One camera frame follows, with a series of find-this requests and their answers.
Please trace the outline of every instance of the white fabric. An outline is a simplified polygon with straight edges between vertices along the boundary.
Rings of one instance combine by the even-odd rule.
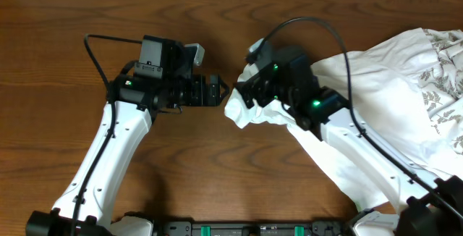
[[[450,110],[443,108],[444,105],[453,106],[452,115],[459,112],[463,115],[463,108],[459,106],[463,101],[455,102],[455,99],[447,98],[448,93],[439,89],[426,90],[434,86],[430,84],[431,80],[441,84],[443,79],[438,82],[436,77],[442,77],[446,71],[442,69],[442,59],[434,49],[436,40],[432,42],[427,36],[429,34],[429,31],[422,29],[410,30],[367,51],[349,52],[354,107],[371,127],[416,164],[444,179],[450,174],[463,177],[463,157],[453,149],[457,141],[463,142],[463,122],[462,126],[444,129],[435,126],[440,124],[435,123],[437,120],[430,120],[430,117],[435,118],[435,111]],[[454,41],[447,48],[460,43]],[[462,58],[459,69],[463,69],[463,53],[459,51],[461,49],[452,50],[450,57]],[[346,68],[341,54],[316,62],[312,71],[318,76],[321,86],[326,85],[347,97]],[[238,81],[247,80],[256,72],[255,66],[246,66]],[[455,74],[456,70],[452,80],[457,79]],[[436,103],[435,111],[430,115],[427,109],[432,102],[429,97],[426,101],[426,91],[431,92],[434,100],[436,96],[433,91],[442,98],[439,102],[443,105]],[[225,115],[240,128],[250,122],[286,125],[314,162],[356,203],[359,210],[387,201],[385,195],[349,159],[335,148],[320,142],[311,132],[304,132],[296,126],[279,101],[273,101],[265,108],[256,104],[248,109],[241,95],[233,90],[225,107]],[[449,124],[459,119],[449,118],[450,114],[447,114]],[[440,134],[436,132],[438,128],[441,129]]]

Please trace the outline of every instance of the crumpled cloth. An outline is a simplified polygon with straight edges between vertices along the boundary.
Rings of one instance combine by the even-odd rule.
[[[463,33],[421,28],[401,33],[367,51],[348,53],[354,107],[392,146],[443,179],[463,177]],[[247,65],[238,81],[257,73]],[[342,54],[312,65],[320,86],[347,97]],[[249,123],[286,125],[313,161],[348,195],[359,211],[387,201],[385,195],[347,157],[272,101],[265,108],[245,106],[233,90],[225,115],[244,128]]]

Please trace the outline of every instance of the wood grain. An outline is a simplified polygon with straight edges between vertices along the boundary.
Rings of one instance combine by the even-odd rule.
[[[413,28],[461,29],[462,10],[463,0],[0,0],[0,235],[23,235],[33,210],[51,208],[96,133],[104,88],[85,33],[201,43],[198,72],[232,84],[247,47],[290,17],[322,17],[349,50],[361,51]],[[339,53],[324,30],[304,23],[275,43],[303,43],[314,61]],[[132,44],[91,45],[109,77],[140,52]],[[241,130],[224,117],[224,105],[156,120],[129,166],[114,218],[125,211],[198,221],[356,214],[285,127]]]

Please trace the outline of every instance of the green tape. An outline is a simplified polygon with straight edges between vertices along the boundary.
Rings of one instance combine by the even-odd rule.
[[[211,228],[209,226],[201,226],[201,236],[211,236]]]
[[[294,228],[294,236],[304,236],[304,227],[296,226]]]

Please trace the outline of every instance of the wooden table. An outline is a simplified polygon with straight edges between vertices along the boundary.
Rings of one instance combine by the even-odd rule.
[[[105,90],[85,33],[201,43],[198,72],[220,73],[231,85],[247,47],[291,17],[324,18],[350,51],[361,51],[413,28],[462,29],[462,11],[463,0],[0,0],[0,235],[23,235],[33,210],[51,208],[98,129]],[[302,43],[314,61],[339,53],[308,23],[288,27],[275,43]],[[109,77],[140,52],[133,44],[91,45]],[[356,214],[285,127],[241,130],[224,117],[224,104],[156,120],[133,156],[114,218],[125,211],[198,221]]]

